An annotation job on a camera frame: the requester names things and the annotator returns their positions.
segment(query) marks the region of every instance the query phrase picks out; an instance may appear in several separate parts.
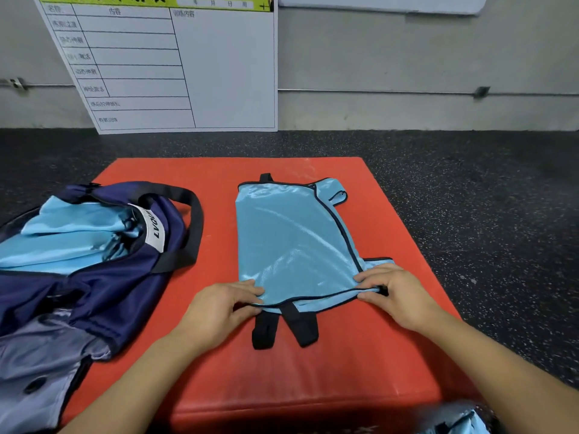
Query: white board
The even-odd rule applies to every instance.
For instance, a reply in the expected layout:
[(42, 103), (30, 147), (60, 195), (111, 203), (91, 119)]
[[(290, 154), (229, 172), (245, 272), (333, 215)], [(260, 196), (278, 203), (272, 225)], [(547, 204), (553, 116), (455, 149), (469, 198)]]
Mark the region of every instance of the white board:
[(478, 15), (486, 0), (280, 0), (280, 6)]
[(99, 134), (277, 130), (277, 0), (35, 2)]

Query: gray wall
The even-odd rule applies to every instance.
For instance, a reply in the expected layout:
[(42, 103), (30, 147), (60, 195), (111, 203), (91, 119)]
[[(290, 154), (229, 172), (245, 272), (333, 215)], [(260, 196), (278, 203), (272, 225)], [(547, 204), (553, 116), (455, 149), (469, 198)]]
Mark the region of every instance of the gray wall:
[[(0, 77), (71, 83), (32, 0), (0, 12)], [(579, 92), (579, 0), (479, 18), (280, 10), (280, 88)], [(91, 127), (75, 89), (0, 89), (0, 127)], [(280, 93), (280, 129), (577, 130), (579, 98)]]

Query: hand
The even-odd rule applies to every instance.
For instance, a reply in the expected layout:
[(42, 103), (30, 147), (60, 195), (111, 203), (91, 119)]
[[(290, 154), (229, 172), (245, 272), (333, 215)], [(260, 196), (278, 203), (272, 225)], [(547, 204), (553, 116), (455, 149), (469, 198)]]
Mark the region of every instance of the hand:
[(421, 332), (433, 313), (444, 313), (416, 277), (393, 263), (360, 272), (354, 280), (362, 289), (387, 286), (388, 296), (369, 291), (360, 292), (358, 299), (385, 310), (403, 328)]
[(254, 306), (233, 311), (237, 303), (263, 303), (257, 296), (264, 289), (254, 285), (255, 280), (246, 280), (219, 283), (199, 291), (171, 333), (184, 335), (202, 352), (217, 347), (242, 322), (261, 312), (261, 308)]

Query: red plyometric box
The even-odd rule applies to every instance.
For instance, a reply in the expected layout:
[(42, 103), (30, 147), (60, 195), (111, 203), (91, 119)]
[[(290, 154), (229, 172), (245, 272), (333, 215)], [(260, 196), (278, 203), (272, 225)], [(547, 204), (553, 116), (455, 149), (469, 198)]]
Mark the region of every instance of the red plyometric box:
[[(237, 280), (237, 185), (271, 172), (276, 181), (337, 178), (348, 200), (337, 207), (363, 257), (390, 256), (416, 275), (446, 311), (458, 316), (404, 224), (359, 158), (119, 159), (101, 184), (151, 181), (193, 190), (205, 226), (197, 264), (174, 274), (134, 343), (95, 363), (64, 411), (78, 415), (183, 316), (193, 296)], [(184, 218), (188, 211), (178, 205)], [(254, 321), (199, 358), (167, 395), (156, 420), (176, 432), (409, 433), (424, 411), (478, 395), (435, 345), (354, 300), (318, 314), (320, 339), (300, 348), (283, 320), (271, 350), (251, 344)]]

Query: black floor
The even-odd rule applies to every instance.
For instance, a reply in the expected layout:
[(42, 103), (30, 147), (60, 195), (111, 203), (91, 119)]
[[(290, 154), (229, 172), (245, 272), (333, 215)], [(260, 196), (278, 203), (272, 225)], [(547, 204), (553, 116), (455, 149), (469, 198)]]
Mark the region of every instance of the black floor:
[(0, 222), (117, 157), (360, 156), (470, 324), (579, 388), (579, 133), (0, 130)]

